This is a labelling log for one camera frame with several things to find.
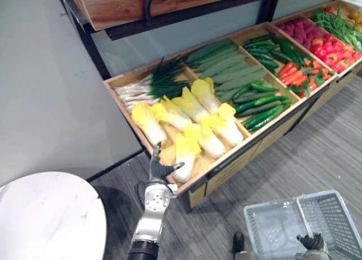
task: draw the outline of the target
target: white plastic basket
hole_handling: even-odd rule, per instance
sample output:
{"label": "white plastic basket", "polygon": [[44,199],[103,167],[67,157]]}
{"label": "white plastic basket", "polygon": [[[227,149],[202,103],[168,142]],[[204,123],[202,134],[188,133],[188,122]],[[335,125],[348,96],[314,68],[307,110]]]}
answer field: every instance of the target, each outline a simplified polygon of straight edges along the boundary
{"label": "white plastic basket", "polygon": [[297,235],[321,233],[332,260],[361,260],[362,242],[336,190],[246,206],[251,244],[263,260],[294,260],[305,247]]}

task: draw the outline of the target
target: cucumber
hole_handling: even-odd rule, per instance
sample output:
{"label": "cucumber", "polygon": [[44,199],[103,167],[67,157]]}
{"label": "cucumber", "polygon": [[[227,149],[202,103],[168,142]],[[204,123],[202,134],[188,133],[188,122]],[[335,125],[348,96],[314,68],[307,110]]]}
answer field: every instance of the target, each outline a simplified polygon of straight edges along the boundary
{"label": "cucumber", "polygon": [[253,57],[255,57],[256,59],[264,59],[264,60],[267,60],[267,61],[274,61],[274,58],[272,58],[271,56],[269,55],[264,55],[264,54],[258,54],[258,53],[251,53],[251,55]]}
{"label": "cucumber", "polygon": [[228,90],[226,92],[224,92],[220,97],[219,100],[220,102],[224,103],[224,102],[228,102],[231,100],[231,98],[233,97],[233,95],[238,91],[238,89],[232,89],[232,90]]}
{"label": "cucumber", "polygon": [[229,57],[234,57],[236,55],[238,55],[239,53],[237,51],[233,51],[227,55],[222,55],[221,57],[218,57],[216,59],[213,59],[209,62],[206,62],[204,64],[201,64],[200,66],[198,66],[196,69],[195,69],[195,72],[204,72],[206,71],[206,69],[212,67],[213,65],[219,63],[220,61],[222,60],[225,60],[225,58],[229,58]]}
{"label": "cucumber", "polygon": [[250,54],[253,54],[253,53],[267,54],[269,51],[268,51],[268,49],[264,49],[264,48],[252,47],[252,48],[248,49],[248,52]]}
{"label": "cucumber", "polygon": [[277,61],[280,61],[284,64],[286,64],[288,62],[293,62],[293,60],[288,55],[286,55],[280,51],[271,50],[270,53]]}
{"label": "cucumber", "polygon": [[261,36],[259,38],[253,38],[253,39],[249,40],[248,44],[254,44],[255,42],[258,42],[258,41],[270,40],[271,38],[274,38],[274,37],[275,37],[275,34],[268,34],[265,36]]}
{"label": "cucumber", "polygon": [[242,77],[236,77],[235,79],[229,80],[217,87],[219,90],[228,90],[241,88],[245,85],[251,84],[256,80],[263,78],[266,75],[266,70],[260,70],[250,75],[244,75]]}
{"label": "cucumber", "polygon": [[229,53],[236,51],[238,49],[238,46],[236,44],[229,44],[222,48],[219,48],[215,51],[213,51],[211,54],[208,54],[200,59],[198,59],[195,62],[192,62],[192,65],[201,65],[203,63],[209,62],[213,59],[219,58],[221,56],[226,56]]}
{"label": "cucumber", "polygon": [[242,69],[241,71],[238,72],[233,72],[233,73],[228,73],[226,75],[216,75],[213,77],[214,83],[224,83],[225,81],[229,81],[229,80],[233,80],[233,79],[237,79],[240,78],[244,75],[250,75],[256,71],[259,71],[262,69],[262,66],[260,65],[255,65],[255,66],[250,66],[247,68]]}
{"label": "cucumber", "polygon": [[223,41],[214,42],[213,44],[210,44],[210,45],[206,45],[206,46],[202,47],[201,49],[198,49],[198,50],[194,51],[193,53],[191,53],[187,57],[186,62],[187,63],[194,62],[195,60],[210,54],[212,51],[215,51],[215,50],[217,50],[221,47],[224,47],[226,45],[229,45],[231,43],[232,42],[230,40],[223,40]]}
{"label": "cucumber", "polygon": [[274,44],[270,41],[257,41],[257,42],[253,42],[252,44],[246,44],[244,46],[244,48],[248,50],[248,48],[263,47],[263,46],[268,46],[268,45],[274,45]]}
{"label": "cucumber", "polygon": [[274,69],[278,68],[279,65],[277,65],[274,61],[269,61],[269,60],[265,60],[265,59],[258,59],[257,60],[263,64],[264,66],[268,66],[268,67],[272,67]]}
{"label": "cucumber", "polygon": [[245,117],[245,116],[258,114],[258,113],[264,112],[264,111],[266,111],[268,109],[272,109],[273,107],[280,106],[281,104],[282,104],[281,101],[274,101],[274,102],[267,103],[267,104],[265,104],[263,106],[252,107],[250,109],[247,109],[245,111],[241,111],[240,113],[237,113],[235,115],[235,117],[240,118],[240,117]]}
{"label": "cucumber", "polygon": [[200,75],[201,79],[204,79],[206,77],[212,77],[214,75],[217,75],[218,73],[238,64],[241,63],[242,60],[244,60],[247,56],[243,54],[238,54],[236,56],[233,56],[231,58],[226,58],[223,61],[220,61],[218,64],[213,65],[212,67],[208,68],[206,71]]}
{"label": "cucumber", "polygon": [[270,96],[273,94],[274,94],[274,92],[260,92],[260,93],[245,94],[245,95],[240,96],[238,99],[233,99],[232,101],[234,103],[246,103],[246,102],[254,101],[256,99]]}
{"label": "cucumber", "polygon": [[227,68],[226,70],[223,70],[222,72],[218,73],[218,75],[228,75],[233,72],[241,71],[246,67],[248,67],[248,65],[245,62],[240,62],[234,66],[231,66],[230,68]]}

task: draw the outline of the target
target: marble tabletop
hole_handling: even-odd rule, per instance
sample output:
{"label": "marble tabletop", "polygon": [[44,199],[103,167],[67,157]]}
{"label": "marble tabletop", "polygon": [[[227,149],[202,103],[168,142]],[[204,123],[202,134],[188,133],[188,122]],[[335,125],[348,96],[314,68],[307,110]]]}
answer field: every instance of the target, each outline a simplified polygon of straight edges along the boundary
{"label": "marble tabletop", "polygon": [[0,187],[1,260],[101,260],[106,216],[97,192],[64,172]]}

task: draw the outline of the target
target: white wall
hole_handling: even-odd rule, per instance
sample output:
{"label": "white wall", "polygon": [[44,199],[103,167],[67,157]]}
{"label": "white wall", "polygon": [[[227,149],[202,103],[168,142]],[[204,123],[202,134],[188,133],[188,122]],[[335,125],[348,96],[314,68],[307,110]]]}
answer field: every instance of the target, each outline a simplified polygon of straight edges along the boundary
{"label": "white wall", "polygon": [[140,149],[59,0],[0,0],[0,186],[90,177]]}
{"label": "white wall", "polygon": [[330,1],[332,0],[279,0],[277,9],[275,10],[274,18],[277,19],[288,14],[298,12],[299,10],[317,6],[321,3]]}

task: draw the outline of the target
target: person's foot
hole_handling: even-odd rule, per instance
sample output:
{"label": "person's foot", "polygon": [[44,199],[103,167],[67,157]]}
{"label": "person's foot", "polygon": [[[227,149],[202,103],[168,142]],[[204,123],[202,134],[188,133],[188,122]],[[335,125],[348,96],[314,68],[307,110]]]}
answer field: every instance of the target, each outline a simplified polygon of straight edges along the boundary
{"label": "person's foot", "polygon": [[234,234],[234,241],[232,243],[232,251],[233,253],[238,253],[238,252],[243,252],[244,251],[244,243],[245,243],[245,239],[244,239],[244,235],[243,233],[237,231]]}

